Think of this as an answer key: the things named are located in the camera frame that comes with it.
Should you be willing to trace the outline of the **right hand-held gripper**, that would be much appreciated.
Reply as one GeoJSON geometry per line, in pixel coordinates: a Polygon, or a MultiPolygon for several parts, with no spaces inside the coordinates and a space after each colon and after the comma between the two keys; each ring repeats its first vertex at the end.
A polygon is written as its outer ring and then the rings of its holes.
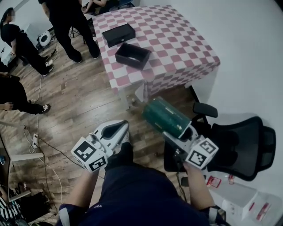
{"type": "Polygon", "coordinates": [[[162,132],[162,136],[165,140],[165,170],[183,170],[184,163],[203,169],[219,150],[209,138],[198,134],[192,125],[178,137],[168,132],[162,132]]]}

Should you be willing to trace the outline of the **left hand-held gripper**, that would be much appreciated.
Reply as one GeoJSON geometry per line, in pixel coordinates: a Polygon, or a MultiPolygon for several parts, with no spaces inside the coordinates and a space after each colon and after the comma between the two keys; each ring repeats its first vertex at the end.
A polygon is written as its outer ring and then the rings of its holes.
{"type": "Polygon", "coordinates": [[[128,131],[129,123],[126,120],[104,122],[87,137],[81,137],[71,153],[84,169],[98,171],[108,164],[108,159],[128,131]]]}

